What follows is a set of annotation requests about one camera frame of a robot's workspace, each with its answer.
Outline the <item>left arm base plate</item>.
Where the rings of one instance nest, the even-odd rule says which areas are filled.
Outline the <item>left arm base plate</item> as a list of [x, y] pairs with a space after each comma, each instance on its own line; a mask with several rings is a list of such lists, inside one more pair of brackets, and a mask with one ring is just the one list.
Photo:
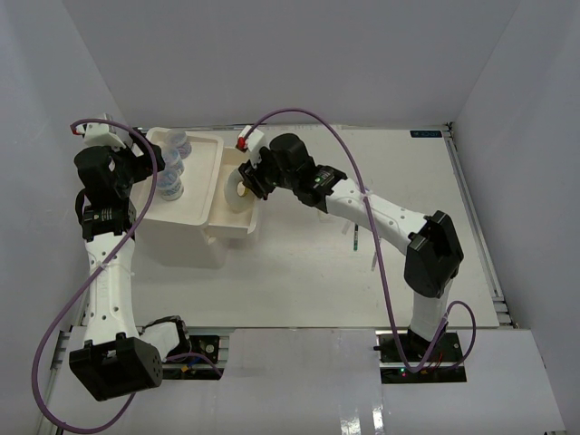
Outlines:
[[198, 334], [169, 353], [162, 365], [163, 380], [218, 381], [226, 368], [229, 337]]

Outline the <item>white top drawer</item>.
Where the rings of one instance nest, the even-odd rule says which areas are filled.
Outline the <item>white top drawer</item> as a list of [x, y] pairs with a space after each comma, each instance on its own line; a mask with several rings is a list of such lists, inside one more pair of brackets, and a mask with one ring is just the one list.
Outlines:
[[235, 211], [226, 200], [230, 174], [237, 172], [238, 167], [246, 161], [246, 155], [238, 150], [223, 149], [217, 186], [206, 227], [206, 232], [211, 237], [243, 239], [249, 237], [258, 227], [261, 204], [250, 190], [244, 191], [245, 187], [241, 182], [237, 183], [237, 194], [245, 193], [241, 198], [245, 208], [242, 211]]

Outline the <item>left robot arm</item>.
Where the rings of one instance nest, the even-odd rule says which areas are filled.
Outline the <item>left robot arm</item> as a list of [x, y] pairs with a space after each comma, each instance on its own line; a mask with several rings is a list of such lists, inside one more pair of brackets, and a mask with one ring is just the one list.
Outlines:
[[76, 208], [95, 277], [88, 288], [84, 342], [71, 352], [69, 366], [95, 400], [106, 401], [159, 387], [163, 362], [186, 359], [192, 342], [179, 316], [139, 329], [132, 310], [134, 225], [141, 216], [131, 190], [165, 168], [160, 147], [138, 132], [123, 140], [103, 121], [85, 122], [73, 131], [85, 143], [74, 158], [83, 184]]

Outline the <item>clear jar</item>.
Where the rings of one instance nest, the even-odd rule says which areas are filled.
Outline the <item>clear jar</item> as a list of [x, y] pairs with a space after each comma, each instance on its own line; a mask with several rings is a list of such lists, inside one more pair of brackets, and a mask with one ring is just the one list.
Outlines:
[[165, 169], [172, 169], [180, 176], [183, 174], [185, 167], [179, 151], [176, 148], [168, 147], [163, 149], [162, 158], [165, 162]]
[[164, 169], [157, 175], [156, 191], [166, 201], [179, 199], [184, 191], [179, 173], [174, 169]]
[[170, 129], [165, 136], [165, 143], [178, 151], [180, 157], [186, 159], [192, 151], [188, 134], [182, 129]]

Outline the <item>white wide tape roll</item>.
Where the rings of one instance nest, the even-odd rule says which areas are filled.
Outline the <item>white wide tape roll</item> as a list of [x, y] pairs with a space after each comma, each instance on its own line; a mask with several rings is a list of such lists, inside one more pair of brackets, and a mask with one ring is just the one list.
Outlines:
[[255, 196], [244, 185], [244, 179], [238, 169], [234, 169], [227, 178], [224, 196], [229, 208], [235, 213], [242, 213], [254, 206]]

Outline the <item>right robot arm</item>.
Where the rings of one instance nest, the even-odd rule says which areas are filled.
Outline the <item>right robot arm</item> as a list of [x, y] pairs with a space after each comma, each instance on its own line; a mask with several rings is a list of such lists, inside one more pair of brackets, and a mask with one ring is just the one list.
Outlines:
[[450, 287], [464, 259], [450, 216], [414, 212], [360, 189], [344, 172], [315, 163], [293, 133], [267, 140], [259, 130], [243, 130], [236, 147], [248, 155], [236, 182], [257, 198], [287, 189], [302, 204], [364, 227], [404, 255], [403, 277], [413, 292], [410, 352], [423, 362], [439, 354]]

